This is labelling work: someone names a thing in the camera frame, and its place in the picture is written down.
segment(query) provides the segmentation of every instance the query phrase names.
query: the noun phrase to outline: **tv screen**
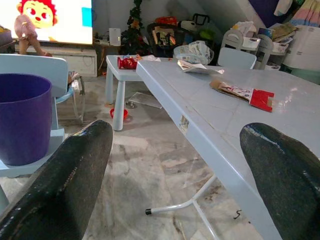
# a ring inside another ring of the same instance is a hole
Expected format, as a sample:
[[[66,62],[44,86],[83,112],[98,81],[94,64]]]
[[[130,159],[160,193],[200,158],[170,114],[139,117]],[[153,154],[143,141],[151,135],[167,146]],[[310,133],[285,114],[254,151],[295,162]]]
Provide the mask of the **tv screen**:
[[[92,44],[92,0],[0,0],[0,25],[10,29],[27,15],[39,41]]]

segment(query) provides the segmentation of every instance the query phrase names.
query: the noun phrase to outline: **purple plastic bin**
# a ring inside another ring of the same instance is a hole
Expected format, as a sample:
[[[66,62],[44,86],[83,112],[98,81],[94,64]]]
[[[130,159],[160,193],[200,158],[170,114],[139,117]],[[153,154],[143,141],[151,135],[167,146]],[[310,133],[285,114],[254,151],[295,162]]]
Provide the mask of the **purple plastic bin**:
[[[0,74],[0,160],[21,166],[43,158],[49,147],[51,82],[29,74]]]

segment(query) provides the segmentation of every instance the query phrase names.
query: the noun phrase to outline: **paper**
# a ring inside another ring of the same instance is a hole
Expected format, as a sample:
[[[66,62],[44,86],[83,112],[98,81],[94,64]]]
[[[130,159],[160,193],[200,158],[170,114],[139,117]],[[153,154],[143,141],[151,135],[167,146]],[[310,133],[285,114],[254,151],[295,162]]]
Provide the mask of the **paper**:
[[[192,64],[183,60],[178,60],[178,65],[184,73],[196,73],[196,74],[223,74],[224,70],[208,69],[201,63]]]

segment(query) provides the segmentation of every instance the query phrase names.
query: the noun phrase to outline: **tiled floor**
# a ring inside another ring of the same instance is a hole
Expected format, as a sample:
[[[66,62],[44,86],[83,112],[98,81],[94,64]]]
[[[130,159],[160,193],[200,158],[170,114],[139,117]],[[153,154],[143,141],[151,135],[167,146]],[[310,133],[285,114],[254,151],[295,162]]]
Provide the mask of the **tiled floor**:
[[[105,78],[86,78],[84,125],[112,122],[104,107]],[[128,82],[126,97],[147,92],[142,82]],[[101,191],[84,240],[210,240],[193,206],[146,216],[145,209],[187,201],[212,176],[212,171],[185,140],[164,109],[141,104],[129,109],[123,131],[115,132],[113,149]],[[71,102],[58,107],[60,117],[72,117]],[[80,130],[75,120],[61,120],[67,135]],[[0,178],[12,200],[28,177]],[[239,206],[217,180],[199,200],[223,240],[261,240]]]

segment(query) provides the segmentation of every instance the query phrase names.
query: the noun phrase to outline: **christmas tree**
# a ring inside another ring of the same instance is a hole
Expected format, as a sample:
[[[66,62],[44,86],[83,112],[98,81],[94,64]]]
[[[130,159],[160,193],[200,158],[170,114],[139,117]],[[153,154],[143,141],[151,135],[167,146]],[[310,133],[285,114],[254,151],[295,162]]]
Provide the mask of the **christmas tree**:
[[[143,29],[141,14],[141,3],[142,0],[134,0],[135,7],[130,10],[130,17],[127,21],[128,29],[122,33],[122,44],[121,48],[123,55],[135,55],[141,56],[149,53],[149,45],[143,40],[141,29]]]

